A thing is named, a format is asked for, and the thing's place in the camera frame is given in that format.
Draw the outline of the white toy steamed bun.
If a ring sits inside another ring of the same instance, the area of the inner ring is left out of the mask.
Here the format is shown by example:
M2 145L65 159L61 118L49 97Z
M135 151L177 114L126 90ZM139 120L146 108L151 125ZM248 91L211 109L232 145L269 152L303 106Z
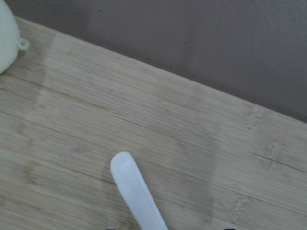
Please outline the white toy steamed bun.
M26 51L29 41L21 38L16 19L8 5L0 1L0 73L17 59L19 51Z

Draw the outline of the white ceramic spoon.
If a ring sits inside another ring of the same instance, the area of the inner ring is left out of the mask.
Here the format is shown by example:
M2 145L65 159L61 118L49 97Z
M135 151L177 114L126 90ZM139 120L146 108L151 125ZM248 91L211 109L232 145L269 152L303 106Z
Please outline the white ceramic spoon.
M132 155L117 153L111 159L110 171L140 229L168 229Z

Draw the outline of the bamboo cutting board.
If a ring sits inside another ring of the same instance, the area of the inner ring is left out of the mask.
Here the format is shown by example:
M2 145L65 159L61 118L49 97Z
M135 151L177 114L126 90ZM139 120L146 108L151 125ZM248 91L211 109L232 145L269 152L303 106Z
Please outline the bamboo cutting board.
M136 230L110 173L136 160L171 230L304 230L307 126L17 18L0 78L0 227Z

